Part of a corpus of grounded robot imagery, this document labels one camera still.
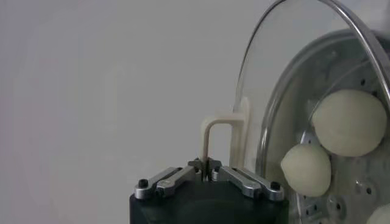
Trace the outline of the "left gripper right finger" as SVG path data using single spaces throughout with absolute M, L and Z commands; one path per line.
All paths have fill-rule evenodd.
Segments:
M 249 198 L 257 199 L 264 196 L 270 201 L 285 199 L 285 190 L 280 183 L 266 180 L 245 168 L 223 166 L 220 161 L 211 158 L 208 159 L 208 178 L 211 181 L 232 183 Z

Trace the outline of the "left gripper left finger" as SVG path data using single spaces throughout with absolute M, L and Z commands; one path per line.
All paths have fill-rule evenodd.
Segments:
M 169 167 L 149 179 L 140 179 L 133 195 L 138 200 L 148 200 L 155 195 L 166 198 L 186 182 L 204 180 L 205 163 L 199 158 L 189 161 L 185 167 Z

